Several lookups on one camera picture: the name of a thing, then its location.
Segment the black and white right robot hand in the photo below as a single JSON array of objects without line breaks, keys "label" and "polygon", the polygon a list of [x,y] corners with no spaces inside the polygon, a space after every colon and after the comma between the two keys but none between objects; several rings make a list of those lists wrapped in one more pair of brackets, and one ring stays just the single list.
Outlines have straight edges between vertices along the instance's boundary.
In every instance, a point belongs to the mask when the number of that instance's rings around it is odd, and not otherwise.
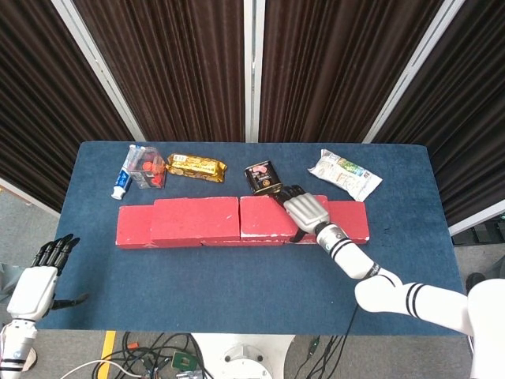
[{"label": "black and white right robot hand", "polygon": [[318,227],[330,223],[327,209],[299,185],[283,186],[270,197],[285,209],[297,225],[297,232],[290,239],[292,243],[300,242],[305,235],[316,235]]}]

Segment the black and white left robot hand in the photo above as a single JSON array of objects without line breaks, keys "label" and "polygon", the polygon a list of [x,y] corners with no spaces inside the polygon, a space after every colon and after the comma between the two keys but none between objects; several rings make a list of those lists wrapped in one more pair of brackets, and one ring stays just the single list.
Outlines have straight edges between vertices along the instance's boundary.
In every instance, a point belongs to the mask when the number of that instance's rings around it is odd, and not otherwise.
[{"label": "black and white left robot hand", "polygon": [[17,281],[7,312],[14,320],[37,322],[51,310],[74,307],[85,302],[89,294],[74,299],[56,299],[55,289],[62,271],[80,238],[68,234],[42,245]]}]

